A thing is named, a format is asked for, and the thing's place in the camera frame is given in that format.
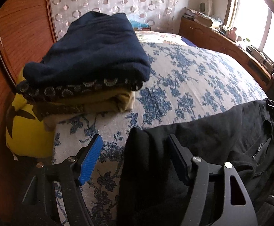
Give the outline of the window with wooden frame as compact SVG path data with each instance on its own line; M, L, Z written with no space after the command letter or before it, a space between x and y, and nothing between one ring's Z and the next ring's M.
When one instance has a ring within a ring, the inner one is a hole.
M265 0L227 0L224 24L248 40L274 65L274 12Z

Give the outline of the wooden sideboard cabinet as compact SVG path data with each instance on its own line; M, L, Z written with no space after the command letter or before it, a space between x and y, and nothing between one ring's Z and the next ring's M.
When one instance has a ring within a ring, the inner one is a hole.
M274 90L274 77L253 56L210 27L182 17L179 34L198 47L231 56L252 75L265 92Z

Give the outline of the folded navy blue garment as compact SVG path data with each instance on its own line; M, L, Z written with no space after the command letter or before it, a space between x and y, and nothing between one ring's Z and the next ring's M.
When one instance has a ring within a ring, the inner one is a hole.
M23 76L32 85L60 86L114 78L147 82L151 66L125 13L88 12L72 22Z

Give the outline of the wooden wardrobe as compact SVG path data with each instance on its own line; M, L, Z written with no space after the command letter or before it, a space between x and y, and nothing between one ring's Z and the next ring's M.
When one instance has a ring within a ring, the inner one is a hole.
M0 0L0 220L9 222L33 158L15 161L6 146L6 112L25 63L38 62L55 41L49 0Z

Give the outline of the pink bottle on sideboard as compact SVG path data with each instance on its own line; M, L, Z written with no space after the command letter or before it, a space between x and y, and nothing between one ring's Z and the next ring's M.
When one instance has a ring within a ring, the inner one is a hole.
M237 41L237 28L231 27L228 31L227 38L230 39L233 42Z

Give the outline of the black t-shirt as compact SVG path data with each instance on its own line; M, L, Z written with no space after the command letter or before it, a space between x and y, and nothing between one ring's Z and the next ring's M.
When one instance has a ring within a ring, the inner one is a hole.
M249 194L257 225L274 225L274 110L268 100L191 122L133 128L124 150L116 224L181 225L189 187L179 180L170 158L167 137L174 134L193 156L215 165L230 162ZM220 189L209 182L200 225L220 217Z

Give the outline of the folded circle trimmed dark garment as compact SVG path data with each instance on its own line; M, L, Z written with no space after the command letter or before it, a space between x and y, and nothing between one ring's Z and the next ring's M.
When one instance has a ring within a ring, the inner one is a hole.
M142 80L128 78L100 79L72 85L37 86L27 80L17 85L17 93L30 102L57 102L62 99L85 96L89 93L124 88L138 91L142 88Z

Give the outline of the cardboard box on sideboard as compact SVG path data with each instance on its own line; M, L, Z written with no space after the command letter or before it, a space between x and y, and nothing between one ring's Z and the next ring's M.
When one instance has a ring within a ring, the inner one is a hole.
M212 27L214 21L211 20L210 18L207 18L205 16L202 16L200 14L196 14L194 16L194 21L205 26L205 27Z

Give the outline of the circle patterned curtain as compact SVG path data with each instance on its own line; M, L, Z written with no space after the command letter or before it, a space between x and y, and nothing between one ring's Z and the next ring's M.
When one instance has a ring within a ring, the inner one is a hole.
M151 30L173 32L178 0L50 0L56 38L61 39L70 24L87 12L107 15L125 13L128 20L148 23Z

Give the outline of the dark blue blanket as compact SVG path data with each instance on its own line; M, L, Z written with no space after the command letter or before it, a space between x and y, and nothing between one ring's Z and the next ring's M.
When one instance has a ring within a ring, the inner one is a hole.
M187 44L187 45L189 45L189 46L191 46L191 47L197 47L197 45L195 45L193 42L189 41L188 39L186 39L186 38L184 38L184 37L181 37L181 40L182 40L185 44Z

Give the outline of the yellow plush pillow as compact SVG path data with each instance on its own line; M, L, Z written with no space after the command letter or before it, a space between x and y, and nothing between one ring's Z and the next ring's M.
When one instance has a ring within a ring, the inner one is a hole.
M6 113L6 146L14 155L48 158L53 155L55 126L37 119L33 105L16 94Z

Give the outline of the tissue box with blue bag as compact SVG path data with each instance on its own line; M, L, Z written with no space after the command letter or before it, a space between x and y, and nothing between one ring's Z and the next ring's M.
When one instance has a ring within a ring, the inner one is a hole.
M130 20L130 24L134 31L151 31L151 27L148 23L141 23L139 21Z

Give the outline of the blue floral bed sheet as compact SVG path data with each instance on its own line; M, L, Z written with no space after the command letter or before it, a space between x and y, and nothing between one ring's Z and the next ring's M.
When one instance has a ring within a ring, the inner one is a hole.
M95 134L104 141L90 180L81 193L94 225L113 225L123 168L123 151L132 128L188 122L264 99L265 92L232 57L188 45L144 42L151 73L124 113L78 115L57 124L54 163L87 146Z

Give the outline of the pink floral quilt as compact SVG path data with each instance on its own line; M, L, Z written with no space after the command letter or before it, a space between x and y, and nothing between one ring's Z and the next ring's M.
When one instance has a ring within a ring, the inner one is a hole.
M182 37L171 33L154 31L135 31L137 38L142 43L166 43L174 45L187 45Z

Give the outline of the folded tan garment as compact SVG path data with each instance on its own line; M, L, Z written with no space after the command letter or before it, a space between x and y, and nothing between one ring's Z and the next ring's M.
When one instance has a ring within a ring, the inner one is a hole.
M33 113L44 122L47 131L53 131L56 124L80 114L100 112L123 113L133 109L135 92L125 88L97 91L82 97L63 99L57 102L33 104Z

